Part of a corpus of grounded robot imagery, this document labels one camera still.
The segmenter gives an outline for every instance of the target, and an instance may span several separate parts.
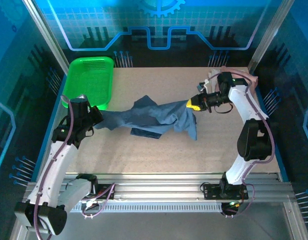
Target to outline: black motor joint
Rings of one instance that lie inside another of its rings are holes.
[[[81,141],[90,137],[86,133],[92,131],[94,134],[93,126],[103,121],[103,116],[97,106],[91,107],[86,98],[73,98],[70,100],[73,109],[73,130],[67,142],[68,145],[74,144],[77,148],[80,146]],[[62,119],[58,127],[54,130],[52,141],[62,141],[66,139],[70,130],[71,112],[67,109],[67,116]]]

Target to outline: cable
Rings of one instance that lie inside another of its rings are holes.
[[[252,202],[254,200],[254,197],[255,197],[255,187],[254,187],[254,185],[251,184],[251,183],[246,183],[245,182],[245,179],[246,179],[248,173],[250,172],[250,170],[253,168],[254,165],[256,165],[256,164],[268,164],[268,163],[270,163],[273,160],[273,158],[275,156],[275,142],[274,142],[274,137],[273,137],[273,134],[272,134],[272,131],[271,131],[271,128],[270,128],[269,124],[266,122],[266,120],[264,119],[262,114],[258,111],[258,108],[254,105],[254,103],[252,102],[252,100],[251,100],[251,98],[249,96],[248,91],[249,91],[253,81],[250,78],[248,78],[247,76],[243,75],[243,74],[240,74],[240,73],[237,73],[237,72],[231,72],[231,71],[227,71],[227,72],[230,72],[231,74],[238,75],[238,76],[240,76],[240,77],[242,77],[244,79],[247,79],[249,81],[248,86],[247,86],[247,88],[245,90],[246,99],[249,102],[249,104],[251,105],[251,107],[253,108],[253,110],[256,112],[258,117],[264,123],[265,128],[266,128],[266,130],[268,132],[268,136],[269,136],[270,144],[271,144],[271,155],[270,155],[269,159],[266,160],[266,161],[254,161],[254,162],[252,162],[252,164],[245,170],[245,172],[242,175],[242,184],[244,184],[245,186],[251,186],[253,194],[252,194],[252,199],[249,202],[249,204],[247,205],[247,207],[243,211],[241,211],[241,212],[239,212],[238,214],[235,215],[235,217],[237,217],[237,216],[241,215],[244,211],[249,209],[249,207],[251,206],[251,204],[252,204]],[[221,74],[221,72],[211,76],[208,80],[210,81],[212,78],[214,78],[214,77],[216,77],[216,76],[218,76],[220,74]]]
[[[218,114],[228,114],[233,110],[233,104],[229,102],[230,105],[230,110],[228,111],[216,111],[216,106],[214,106],[214,111],[217,112]]]
[[[72,104],[71,101],[64,95],[61,95],[61,100],[66,102],[68,104],[69,107],[69,112],[70,112],[70,127],[68,130],[68,134],[66,136],[65,141],[63,142],[63,144],[60,146],[60,148],[57,150],[57,152],[55,153],[55,155],[52,157],[52,159],[49,161],[48,166],[42,176],[42,179],[40,181],[39,187],[38,187],[38,192],[37,192],[37,197],[36,197],[36,201],[35,201],[35,206],[34,206],[34,215],[33,215],[33,220],[34,220],[34,228],[35,228],[35,232],[36,232],[36,236],[39,240],[43,240],[40,230],[39,230],[39,202],[40,202],[40,198],[42,196],[42,190],[43,190],[43,186],[46,180],[46,177],[52,167],[52,164],[57,160],[57,157],[59,156],[60,152],[63,150],[63,148],[65,147],[65,145],[68,143],[72,131],[73,131],[73,126],[74,126],[74,113],[73,113],[73,108],[72,108]],[[52,234],[50,234],[48,236],[48,238],[46,240],[50,240],[52,237]]]
[[[106,203],[108,202],[108,200],[110,199],[114,187],[115,187],[115,183],[113,183],[111,186],[109,186],[109,187],[105,190],[105,191],[107,192],[107,190],[110,189],[110,191],[109,191],[109,193],[108,193],[108,195],[107,195],[106,200],[104,201],[104,203],[103,203],[102,207],[100,208],[100,210],[97,211],[97,213],[91,214],[91,215],[88,216],[88,215],[86,215],[86,213],[85,213],[85,211],[87,210],[87,208],[83,209],[80,213],[81,213],[85,218],[91,218],[91,219],[92,219],[93,217],[96,217],[97,215],[99,215],[99,214],[103,211],[103,209],[105,208],[105,205],[106,205]]]
[[[202,186],[203,186],[204,184],[210,184],[210,183],[209,183],[208,181],[203,182],[203,183],[199,186],[199,190],[200,190],[201,192],[204,192],[204,191],[202,190]]]
[[[114,185],[114,183],[112,183],[108,188],[106,188],[104,191],[98,193],[96,196],[92,196],[92,197],[84,197],[82,199],[82,201],[88,201],[88,200],[95,200],[98,199],[100,197],[102,197],[104,194],[106,194],[112,187],[112,185]]]

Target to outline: floor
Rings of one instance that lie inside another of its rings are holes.
[[[34,232],[26,240],[36,240]],[[244,215],[220,213],[103,213],[84,219],[71,213],[65,229],[52,240],[289,240],[280,204],[254,203]]]
[[[208,67],[115,68],[109,111],[130,109],[148,95],[157,104],[187,100],[207,78]],[[220,112],[226,111],[223,105]],[[221,173],[236,159],[243,122],[234,108],[228,114],[196,112],[198,140],[172,130],[159,140],[130,135],[129,128],[100,129],[85,138],[68,173]],[[279,172],[276,159],[254,172]]]

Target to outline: white robotic arm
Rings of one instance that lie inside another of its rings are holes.
[[[233,103],[242,118],[244,127],[237,141],[238,156],[232,167],[223,175],[220,187],[217,188],[220,189],[220,198],[229,200],[237,196],[243,179],[251,172],[255,162],[265,160],[271,155],[272,145],[260,116],[266,122],[269,117],[254,100],[245,79],[233,79],[230,72],[222,72],[217,77],[217,83],[219,91],[209,94],[204,88],[204,82],[200,83],[198,88],[202,93],[192,97],[187,107],[195,111],[208,110],[211,113],[212,107]]]

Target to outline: blue cloth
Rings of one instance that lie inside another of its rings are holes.
[[[118,127],[132,128],[131,134],[159,139],[170,129],[175,132],[187,131],[188,135],[197,140],[196,118],[191,108],[187,108],[187,100],[157,105],[145,95],[134,103],[127,111],[101,111],[103,121],[94,128]]]

